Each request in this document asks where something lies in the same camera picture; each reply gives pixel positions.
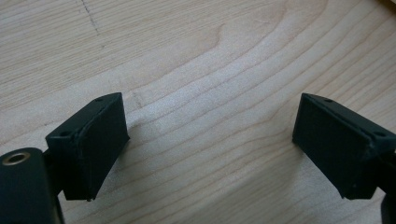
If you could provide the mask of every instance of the light wood surface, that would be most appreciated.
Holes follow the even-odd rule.
[[[0,153],[121,91],[132,137],[66,223],[380,223],[291,142],[302,92],[396,132],[396,6],[377,0],[0,2]]]

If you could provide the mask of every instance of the black plastic bracket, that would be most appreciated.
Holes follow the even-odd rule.
[[[335,101],[303,93],[292,141],[342,197],[396,199],[396,135]]]
[[[95,199],[129,140],[121,93],[99,97],[46,137],[0,157],[0,223],[64,223],[57,195]]]

